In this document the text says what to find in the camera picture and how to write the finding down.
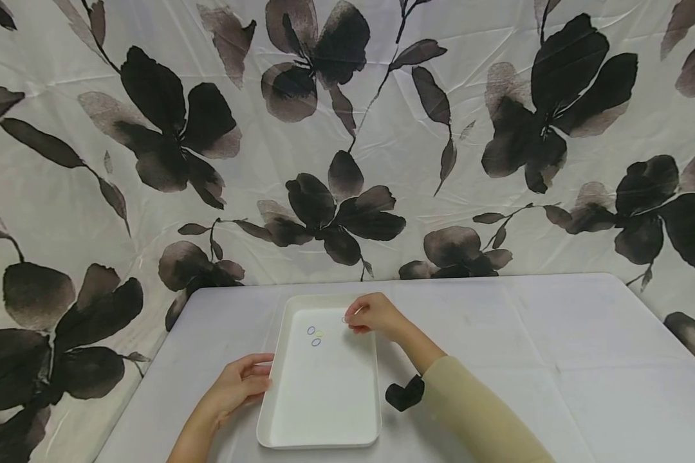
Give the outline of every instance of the white tray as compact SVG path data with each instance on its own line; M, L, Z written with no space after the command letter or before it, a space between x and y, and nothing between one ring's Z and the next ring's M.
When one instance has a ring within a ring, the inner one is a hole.
M381 430L376 338L342 322L358 295L295 296L286 303L257 424L273 449L356 448Z

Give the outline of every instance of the beige sleeve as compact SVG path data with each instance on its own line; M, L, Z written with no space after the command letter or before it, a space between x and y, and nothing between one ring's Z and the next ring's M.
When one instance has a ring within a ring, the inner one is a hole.
M422 379L422 403L479 463L554 463L522 420L458 359L436 360Z

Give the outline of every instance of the finger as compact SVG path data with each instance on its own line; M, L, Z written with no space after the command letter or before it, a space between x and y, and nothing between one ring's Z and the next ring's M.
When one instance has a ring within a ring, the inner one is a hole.
M367 307L371 305L371 297L373 294L365 294L355 300L352 304L349 305L347 308L348 310L346 311L346 318L349 316L352 316L355 314L357 311L360 310L361 307Z
M265 396L265 393L250 395L249 397L247 397L245 399L245 405L258 403L260 400L263 400L264 396Z
M240 387L247 397L263 394L270 387L270 379L266 376L247 376Z
M269 376L272 368L273 367L271 365L251 366L242 372L242 379L246 378L247 376Z
M273 354L250 354L249 356L244 356L239 360L231 362L225 367L225 370L235 370L241 374L247 367L267 361L273 361L273 357Z

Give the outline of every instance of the white table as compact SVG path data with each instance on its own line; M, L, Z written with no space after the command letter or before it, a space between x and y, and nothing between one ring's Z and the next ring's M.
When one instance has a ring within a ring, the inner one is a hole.
M695 463L695 359L607 274L201 289L97 462L163 462L222 367L274 349L289 297L373 291L499 394L558 463ZM396 346L380 342L378 357L383 390L414 375ZM382 414L370 448L279 451L259 447L254 406L221 433L210 459L469 461L421 405L398 413L384 402Z

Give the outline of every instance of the floral backdrop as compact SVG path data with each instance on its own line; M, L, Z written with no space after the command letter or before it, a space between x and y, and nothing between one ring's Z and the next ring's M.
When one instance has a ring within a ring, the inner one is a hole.
M201 287L580 272L695 355L695 0L0 0L0 462Z

